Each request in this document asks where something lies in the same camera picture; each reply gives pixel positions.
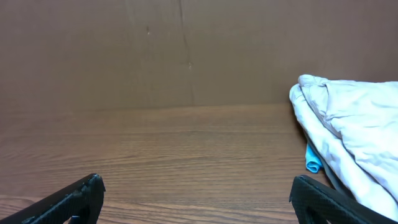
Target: black plastic part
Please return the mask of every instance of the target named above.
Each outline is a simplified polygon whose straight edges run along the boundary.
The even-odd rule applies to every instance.
[[[294,178],[289,199],[300,224],[398,224],[306,175]]]
[[[98,174],[90,174],[0,220],[0,224],[63,224],[72,216],[70,223],[94,224],[101,212],[104,192],[102,178]]]

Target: wood grain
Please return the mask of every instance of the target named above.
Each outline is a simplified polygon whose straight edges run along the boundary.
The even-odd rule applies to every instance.
[[[305,170],[289,104],[13,114],[0,124],[0,218],[96,172],[99,223],[297,223]]]

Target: blue fabric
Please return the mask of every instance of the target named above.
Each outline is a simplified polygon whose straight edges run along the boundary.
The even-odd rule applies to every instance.
[[[319,157],[314,153],[309,144],[307,144],[307,151],[305,152],[305,166],[314,174],[323,167],[321,160],[319,160]]]

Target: white cloth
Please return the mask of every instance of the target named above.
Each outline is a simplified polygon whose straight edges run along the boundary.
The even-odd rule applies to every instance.
[[[398,83],[298,82],[290,100],[321,156],[359,203],[398,221]]]

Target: brown cardboard wall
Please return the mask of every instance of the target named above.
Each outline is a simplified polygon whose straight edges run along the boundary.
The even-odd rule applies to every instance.
[[[398,1],[5,0],[0,112],[280,103],[397,80]]]

